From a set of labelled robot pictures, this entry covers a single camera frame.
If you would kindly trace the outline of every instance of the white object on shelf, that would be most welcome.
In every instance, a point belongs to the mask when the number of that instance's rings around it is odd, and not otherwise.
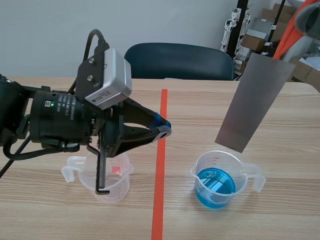
[[[256,37],[256,38],[259,38],[259,39],[264,39],[264,40],[268,39],[266,33],[261,32],[261,31],[256,31],[256,30],[253,30],[253,29],[248,29],[246,34],[250,35],[250,36],[253,36],[253,37]]]
[[[308,63],[305,59],[300,58],[299,61],[313,68],[313,66],[310,63]]]
[[[235,69],[240,70],[241,66],[242,66],[242,61],[238,60],[237,62],[234,62],[234,68]]]
[[[251,49],[242,46],[238,52],[237,59],[241,61],[247,61],[250,58],[251,53]]]
[[[320,71],[320,56],[310,56],[305,60],[311,67]]]

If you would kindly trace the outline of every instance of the white wall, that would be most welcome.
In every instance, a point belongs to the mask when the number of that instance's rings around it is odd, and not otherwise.
[[[218,48],[237,0],[7,0],[0,5],[0,73],[75,77],[88,33],[122,55],[144,42]],[[270,0],[250,0],[252,19]]]

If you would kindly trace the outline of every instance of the screw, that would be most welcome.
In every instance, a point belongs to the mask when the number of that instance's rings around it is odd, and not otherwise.
[[[92,76],[92,75],[89,75],[89,76],[87,77],[87,80],[88,80],[89,82],[91,82],[92,79],[94,79],[94,76]]]

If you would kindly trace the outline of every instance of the robotic arm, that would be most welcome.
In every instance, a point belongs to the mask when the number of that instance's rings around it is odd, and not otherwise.
[[[244,14],[243,21],[242,21],[242,23],[240,23],[239,22],[239,18],[240,18],[241,11],[242,11],[241,8],[234,8],[232,10],[231,19],[229,19],[229,20],[227,20],[225,22],[224,35],[223,35],[223,39],[222,39],[222,42],[221,42],[221,46],[219,48],[220,51],[222,51],[224,53],[227,52],[227,47],[228,47],[228,43],[229,43],[229,40],[230,40],[230,35],[231,35],[232,30],[238,24],[241,24],[240,33],[239,33],[239,37],[237,39],[237,44],[236,44],[235,52],[234,52],[235,56],[233,58],[234,62],[236,64],[240,64],[240,65],[242,64],[242,61],[237,60],[237,57],[238,57],[238,54],[239,54],[239,50],[242,47],[242,42],[243,42],[244,36],[245,36],[245,34],[247,32],[248,24],[251,21],[251,15],[249,14],[249,7],[247,7],[245,9],[245,14]]]
[[[88,58],[94,35],[99,38],[98,46]],[[166,119],[129,98],[131,91],[130,64],[109,48],[96,29],[89,34],[83,62],[69,91],[22,86],[0,75],[0,147],[10,159],[0,171],[0,178],[13,161],[77,152],[84,145],[97,155],[96,193],[109,194],[104,190],[106,158],[165,138],[172,132]],[[25,115],[29,99],[33,99],[31,112]],[[98,136],[97,148],[90,144],[92,136]],[[25,141],[12,154],[11,146],[18,139]],[[40,143],[43,149],[21,153],[30,140]]]

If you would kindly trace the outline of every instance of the chair backrest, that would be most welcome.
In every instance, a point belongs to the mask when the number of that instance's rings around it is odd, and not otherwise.
[[[208,47],[178,43],[140,43],[124,58],[134,79],[233,80],[234,61]]]

